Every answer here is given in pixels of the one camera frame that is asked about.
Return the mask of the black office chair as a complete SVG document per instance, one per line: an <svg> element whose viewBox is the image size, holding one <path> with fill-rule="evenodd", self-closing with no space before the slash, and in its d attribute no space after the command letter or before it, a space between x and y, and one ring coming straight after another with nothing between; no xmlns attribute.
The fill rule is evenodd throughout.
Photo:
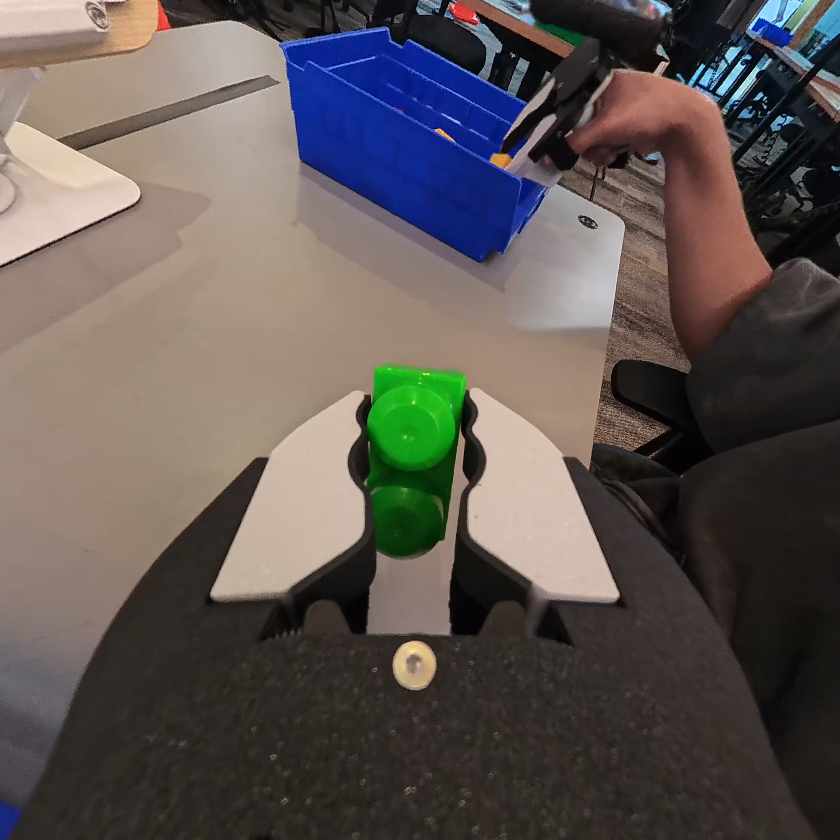
<svg viewBox="0 0 840 840"><path fill-rule="evenodd" d="M394 42L403 45L410 40L474 75L480 74L487 61L482 40L446 17L403 15L389 30Z"/></svg>

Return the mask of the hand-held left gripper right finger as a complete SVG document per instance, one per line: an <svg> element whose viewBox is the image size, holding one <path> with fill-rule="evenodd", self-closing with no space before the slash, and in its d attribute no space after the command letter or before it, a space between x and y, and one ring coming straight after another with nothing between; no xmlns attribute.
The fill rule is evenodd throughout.
<svg viewBox="0 0 840 840"><path fill-rule="evenodd" d="M462 416L467 478L458 504L453 631L478 634L512 602L526 634L566 636L559 604L614 606L621 594L561 451L478 389Z"/></svg>

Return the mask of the wooden background table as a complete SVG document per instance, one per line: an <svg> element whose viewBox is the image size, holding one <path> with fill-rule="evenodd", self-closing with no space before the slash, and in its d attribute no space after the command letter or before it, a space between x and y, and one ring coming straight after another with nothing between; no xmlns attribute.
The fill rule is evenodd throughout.
<svg viewBox="0 0 840 840"><path fill-rule="evenodd" d="M515 8L511 3L502 1L463 1L464 5L472 9L484 19L490 20L517 37L527 40L530 44L548 50L559 58L568 57L574 46L563 38L536 25L530 11Z"/></svg>

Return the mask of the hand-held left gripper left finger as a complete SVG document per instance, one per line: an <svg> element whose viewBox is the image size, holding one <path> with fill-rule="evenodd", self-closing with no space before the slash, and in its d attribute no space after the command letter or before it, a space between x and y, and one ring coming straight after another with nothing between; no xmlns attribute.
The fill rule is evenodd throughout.
<svg viewBox="0 0 840 840"><path fill-rule="evenodd" d="M270 452L213 583L213 602L289 596L363 537L364 493L351 476L350 452L361 437L364 397L351 392Z"/></svg>

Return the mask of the white stand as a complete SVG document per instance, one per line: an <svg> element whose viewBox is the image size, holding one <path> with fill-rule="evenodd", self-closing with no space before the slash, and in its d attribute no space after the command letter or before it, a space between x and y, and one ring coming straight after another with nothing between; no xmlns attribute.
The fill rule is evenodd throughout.
<svg viewBox="0 0 840 840"><path fill-rule="evenodd" d="M1 265L130 209L130 180L20 117L47 66L1 68Z"/></svg>

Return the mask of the person's right hand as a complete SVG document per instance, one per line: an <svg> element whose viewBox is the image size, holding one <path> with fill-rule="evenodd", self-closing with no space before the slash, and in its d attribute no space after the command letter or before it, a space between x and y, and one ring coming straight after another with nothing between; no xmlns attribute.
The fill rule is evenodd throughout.
<svg viewBox="0 0 840 840"><path fill-rule="evenodd" d="M595 101L588 122L565 139L588 161L607 166L622 151L665 153L676 135L690 89L675 80L616 70Z"/></svg>

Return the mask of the green two-stud toy block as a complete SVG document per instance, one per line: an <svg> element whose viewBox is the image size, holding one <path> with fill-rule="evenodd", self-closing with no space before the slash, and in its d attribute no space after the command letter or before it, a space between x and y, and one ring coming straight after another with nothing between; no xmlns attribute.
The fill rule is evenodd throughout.
<svg viewBox="0 0 840 840"><path fill-rule="evenodd" d="M379 553L408 560L444 540L466 392L458 370L374 370L366 486Z"/></svg>

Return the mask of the person's right forearm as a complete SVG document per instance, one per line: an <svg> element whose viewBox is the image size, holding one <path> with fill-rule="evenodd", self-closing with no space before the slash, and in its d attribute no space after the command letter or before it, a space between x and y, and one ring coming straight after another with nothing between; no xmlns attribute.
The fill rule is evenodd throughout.
<svg viewBox="0 0 840 840"><path fill-rule="evenodd" d="M772 270L751 233L717 106L678 87L665 135L670 317L689 361L706 350Z"/></svg>

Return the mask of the grey desk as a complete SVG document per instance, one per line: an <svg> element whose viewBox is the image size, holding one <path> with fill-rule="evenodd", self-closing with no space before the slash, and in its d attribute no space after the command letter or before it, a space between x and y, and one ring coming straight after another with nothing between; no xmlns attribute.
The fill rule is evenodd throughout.
<svg viewBox="0 0 840 840"><path fill-rule="evenodd" d="M556 186L505 254L461 255L299 162L284 55L242 24L51 66L23 120L142 196L2 268L2 799L16 804L151 563L378 364L463 370L588 461L625 234Z"/></svg>

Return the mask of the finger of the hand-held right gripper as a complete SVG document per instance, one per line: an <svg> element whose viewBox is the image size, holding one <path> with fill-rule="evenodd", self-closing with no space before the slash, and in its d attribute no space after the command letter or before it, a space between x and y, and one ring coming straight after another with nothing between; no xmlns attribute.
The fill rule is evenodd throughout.
<svg viewBox="0 0 840 840"><path fill-rule="evenodd" d="M536 156L565 135L583 112L583 71L561 62L520 112L503 141L501 151Z"/></svg>
<svg viewBox="0 0 840 840"><path fill-rule="evenodd" d="M507 164L507 172L517 178L549 189L560 183L562 171L550 158L534 161L527 152L520 152Z"/></svg>

